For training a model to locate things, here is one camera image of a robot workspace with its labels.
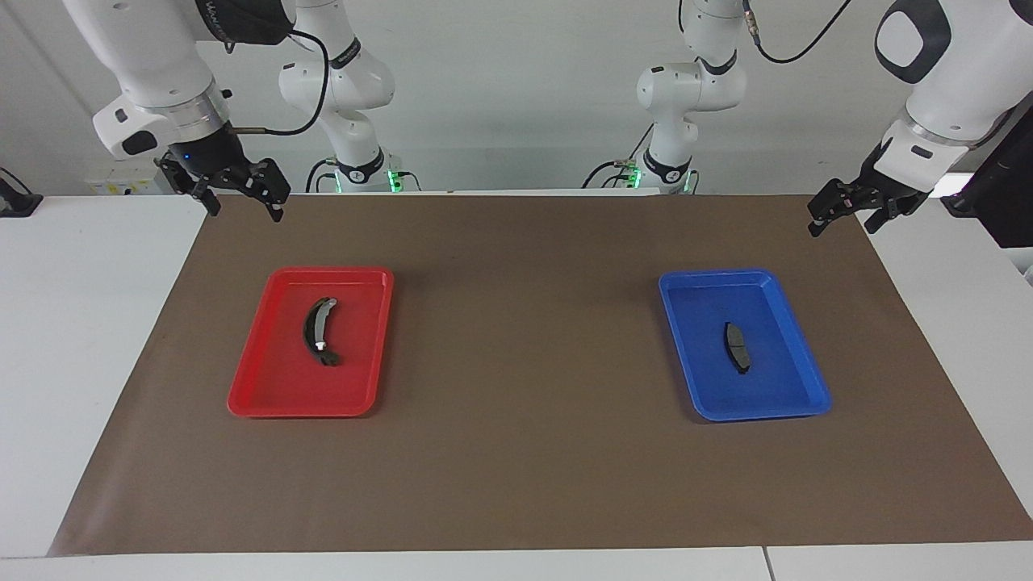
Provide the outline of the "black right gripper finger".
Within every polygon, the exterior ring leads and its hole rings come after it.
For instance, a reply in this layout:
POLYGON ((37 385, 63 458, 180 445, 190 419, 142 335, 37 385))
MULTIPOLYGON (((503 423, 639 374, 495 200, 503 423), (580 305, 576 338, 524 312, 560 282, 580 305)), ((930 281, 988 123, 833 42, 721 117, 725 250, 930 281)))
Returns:
POLYGON ((217 195, 211 190, 211 177, 202 176, 195 178, 188 176, 187 181, 189 184, 186 188, 186 194, 194 198, 197 203, 200 203, 209 216, 216 217, 220 213, 222 206, 217 195))
POLYGON ((251 163, 250 196, 267 207, 270 219, 280 222, 284 215, 282 206, 291 194, 291 185, 279 165, 272 158, 251 163))

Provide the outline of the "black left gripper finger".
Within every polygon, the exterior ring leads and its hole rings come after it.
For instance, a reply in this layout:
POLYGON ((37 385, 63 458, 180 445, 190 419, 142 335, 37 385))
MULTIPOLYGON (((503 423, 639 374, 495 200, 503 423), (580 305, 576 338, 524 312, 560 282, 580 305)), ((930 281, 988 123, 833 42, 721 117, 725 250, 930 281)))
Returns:
POLYGON ((904 198, 886 198, 881 208, 875 210, 864 221, 864 231, 868 235, 875 234, 890 220, 904 215, 912 215, 922 205, 920 196, 904 196, 904 198))
POLYGON ((855 194, 857 187, 838 179, 831 179, 807 203, 811 216, 808 231, 813 238, 821 236, 831 222, 855 213, 855 194))

